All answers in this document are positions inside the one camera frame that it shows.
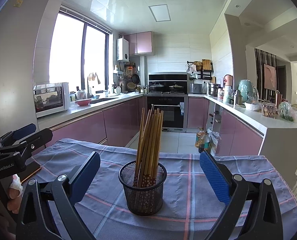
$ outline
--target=sticker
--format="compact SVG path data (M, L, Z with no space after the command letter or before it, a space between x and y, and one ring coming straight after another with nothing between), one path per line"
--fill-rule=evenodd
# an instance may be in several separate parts
M16 0L16 2L14 3L14 7L21 7L21 5L22 5L22 3L23 3L23 0Z

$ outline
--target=plaid tablecloth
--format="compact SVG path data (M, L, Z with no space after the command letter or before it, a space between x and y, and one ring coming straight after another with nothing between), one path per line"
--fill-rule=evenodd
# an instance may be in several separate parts
M136 150L62 139L28 162L35 160L42 165L35 175L39 182L53 181L60 174L69 174L93 151L100 154L100 169L85 197L75 207L97 240L202 240L224 208L199 165L199 154L160 154L160 163L167 169L164 204L157 214L149 217L137 216L128 210L118 179L120 168L135 160ZM216 159L246 180L261 182L268 178L273 182L282 213L284 239L290 239L297 230L297 201L272 164L262 155ZM249 205L250 201L244 206L232 239L238 236ZM70 239L52 202L51 207L62 237Z

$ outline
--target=silver bolt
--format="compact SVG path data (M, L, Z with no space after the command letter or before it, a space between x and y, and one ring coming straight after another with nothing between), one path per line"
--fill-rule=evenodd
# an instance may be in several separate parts
M58 176L57 177L57 180L58 181L64 181L64 180L66 180L66 175L60 175L60 176Z
M235 174L233 178L234 178L235 180L237 180L237 181L241 181L241 180L242 180L242 176L239 175L239 174Z
M29 184L29 185L34 185L34 184L35 184L35 182L36 182L36 180L35 180L35 179L30 179L30 180L29 180L29 182L28 182L28 184Z
M268 185L268 186L271 185L271 181L270 181L269 179L265 179L265 180L264 180L264 183L265 183L266 185Z

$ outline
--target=utensil holder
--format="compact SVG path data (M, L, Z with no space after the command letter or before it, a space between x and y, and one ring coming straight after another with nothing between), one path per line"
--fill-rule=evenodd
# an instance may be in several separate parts
M118 174L124 188L128 209L139 216L155 214L163 205L163 184L167 177L167 170L159 163L155 185L150 187L134 187L134 175L135 161L125 164Z

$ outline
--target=kitchen island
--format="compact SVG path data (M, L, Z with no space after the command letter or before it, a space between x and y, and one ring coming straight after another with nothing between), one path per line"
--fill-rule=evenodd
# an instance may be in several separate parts
M62 138L121 147L132 143L139 131L143 107L147 113L147 94L132 92L106 99L38 118L39 129L50 128L54 134L46 146ZM212 126L213 131L219 132L216 155L265 155L287 184L294 186L297 123L278 116L264 117L260 112L233 107L208 95L189 94L188 99L187 130ZM214 115L213 124L209 114Z

